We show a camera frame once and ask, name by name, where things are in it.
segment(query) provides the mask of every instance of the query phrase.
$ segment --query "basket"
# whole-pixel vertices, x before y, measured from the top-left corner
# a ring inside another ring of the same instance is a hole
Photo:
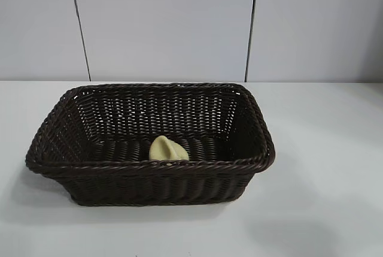
[[[149,161],[165,135],[189,161]],[[104,84],[65,93],[26,166],[80,205],[227,202],[269,167],[274,146],[253,96],[237,84]]]

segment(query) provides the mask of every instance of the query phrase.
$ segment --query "dark brown wicker basket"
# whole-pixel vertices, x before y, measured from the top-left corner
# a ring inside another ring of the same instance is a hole
[[[159,135],[190,161],[149,161]],[[81,205],[226,202],[269,167],[274,146],[253,96],[237,84],[105,84],[67,91],[26,155]]]

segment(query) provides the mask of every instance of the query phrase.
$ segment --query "yellow cloth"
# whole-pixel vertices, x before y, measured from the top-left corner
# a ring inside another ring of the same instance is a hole
[[[150,160],[189,160],[186,150],[178,143],[158,136],[150,146]]]

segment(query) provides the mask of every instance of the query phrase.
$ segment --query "panel seam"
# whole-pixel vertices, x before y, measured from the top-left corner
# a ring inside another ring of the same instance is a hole
[[[249,32],[249,40],[247,44],[246,70],[245,70],[245,80],[244,80],[245,82],[247,82],[247,75],[249,72],[250,50],[251,50],[251,42],[253,39],[253,27],[254,27],[254,16],[256,12],[256,3],[257,3],[257,0],[253,0],[253,5],[251,7],[250,32]]]
[[[78,5],[77,5],[77,0],[73,0],[74,2],[74,7],[76,9],[76,16],[77,16],[77,21],[78,21],[78,27],[80,28],[80,35],[81,35],[81,41],[83,43],[83,50],[84,50],[84,56],[85,56],[85,63],[86,63],[86,68],[88,71],[88,78],[89,81],[92,81],[92,78],[90,77],[90,70],[89,70],[89,63],[88,63],[88,56],[86,54],[86,48],[85,48],[85,41],[84,41],[84,34],[83,34],[83,27],[81,26],[81,19],[80,19],[80,14],[78,12]]]

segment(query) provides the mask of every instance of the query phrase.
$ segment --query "white table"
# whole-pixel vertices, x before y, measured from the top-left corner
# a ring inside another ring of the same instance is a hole
[[[0,83],[0,256],[383,256],[383,84],[247,83],[277,157],[224,205],[75,205],[30,142],[80,82]]]

